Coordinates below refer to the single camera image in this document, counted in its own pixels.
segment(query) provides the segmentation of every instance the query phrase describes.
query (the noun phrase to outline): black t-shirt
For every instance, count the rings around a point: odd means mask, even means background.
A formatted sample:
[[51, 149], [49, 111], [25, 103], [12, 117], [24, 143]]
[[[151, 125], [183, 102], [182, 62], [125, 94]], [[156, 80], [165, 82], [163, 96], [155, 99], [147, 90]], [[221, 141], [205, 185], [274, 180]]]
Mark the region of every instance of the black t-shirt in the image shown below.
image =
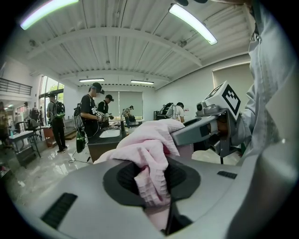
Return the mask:
[[[85, 95], [81, 99], [81, 112], [82, 113], [89, 113], [91, 115], [96, 115], [98, 110], [97, 107], [95, 106], [95, 102], [92, 97], [89, 95]], [[88, 137], [93, 136], [99, 126], [98, 126], [98, 121], [95, 119], [85, 119], [82, 117], [82, 121], [85, 127], [85, 133]]]
[[108, 109], [109, 109], [109, 106], [108, 106], [108, 104], [104, 100], [101, 101], [101, 102], [99, 102], [99, 104], [98, 104], [98, 111], [106, 114], [106, 113], [108, 113]]

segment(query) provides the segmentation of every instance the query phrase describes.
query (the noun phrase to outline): shiny floor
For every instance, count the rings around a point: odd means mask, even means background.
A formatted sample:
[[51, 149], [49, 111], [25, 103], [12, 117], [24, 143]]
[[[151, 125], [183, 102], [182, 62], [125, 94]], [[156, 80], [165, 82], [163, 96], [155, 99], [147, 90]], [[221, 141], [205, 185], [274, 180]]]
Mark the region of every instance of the shiny floor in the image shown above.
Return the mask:
[[[57, 154], [57, 146], [46, 149], [41, 153], [41, 158], [37, 157], [26, 168], [13, 166], [12, 164], [18, 164], [17, 160], [12, 159], [10, 161], [12, 173], [6, 180], [6, 186], [7, 192], [14, 202], [29, 206], [42, 193], [55, 186], [70, 172], [87, 165], [92, 165], [91, 160], [85, 163], [89, 156], [88, 147], [85, 147], [84, 151], [80, 154], [75, 153], [73, 158], [76, 161], [71, 162], [73, 159], [72, 154], [76, 150], [75, 139], [67, 141], [66, 145], [68, 149], [64, 154]], [[212, 150], [194, 152], [192, 158], [206, 162], [220, 163], [220, 157]], [[240, 156], [234, 153], [223, 160], [224, 164], [236, 165], [240, 160]]]

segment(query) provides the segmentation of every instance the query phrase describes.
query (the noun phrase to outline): white ceiling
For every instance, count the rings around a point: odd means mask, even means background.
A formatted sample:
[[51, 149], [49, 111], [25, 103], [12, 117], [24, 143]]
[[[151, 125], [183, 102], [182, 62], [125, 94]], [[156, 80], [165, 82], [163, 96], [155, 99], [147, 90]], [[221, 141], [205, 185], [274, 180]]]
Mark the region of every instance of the white ceiling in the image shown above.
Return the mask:
[[[186, 9], [215, 36], [210, 45], [168, 12], [173, 0], [80, 0], [24, 31], [8, 52], [64, 84], [103, 77], [105, 84], [153, 81], [160, 88], [211, 63], [248, 52], [252, 26], [243, 6], [190, 0]], [[29, 41], [36, 42], [31, 46]], [[187, 41], [184, 47], [179, 41]]]

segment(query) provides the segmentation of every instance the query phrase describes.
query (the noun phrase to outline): bottle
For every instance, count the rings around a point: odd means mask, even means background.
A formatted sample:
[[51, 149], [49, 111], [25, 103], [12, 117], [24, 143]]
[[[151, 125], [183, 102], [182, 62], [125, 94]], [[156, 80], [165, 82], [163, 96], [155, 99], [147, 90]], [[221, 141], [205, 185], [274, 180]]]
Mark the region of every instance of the bottle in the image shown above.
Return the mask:
[[123, 121], [121, 121], [121, 131], [122, 131], [122, 132], [125, 131], [125, 125], [124, 125]]

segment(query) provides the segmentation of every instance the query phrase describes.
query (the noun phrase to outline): railing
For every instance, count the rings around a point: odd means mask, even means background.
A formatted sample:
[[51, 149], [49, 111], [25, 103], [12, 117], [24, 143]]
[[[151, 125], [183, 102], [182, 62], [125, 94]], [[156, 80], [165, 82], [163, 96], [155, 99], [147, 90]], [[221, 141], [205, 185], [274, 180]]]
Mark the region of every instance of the railing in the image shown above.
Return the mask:
[[0, 91], [31, 95], [31, 86], [0, 78]]

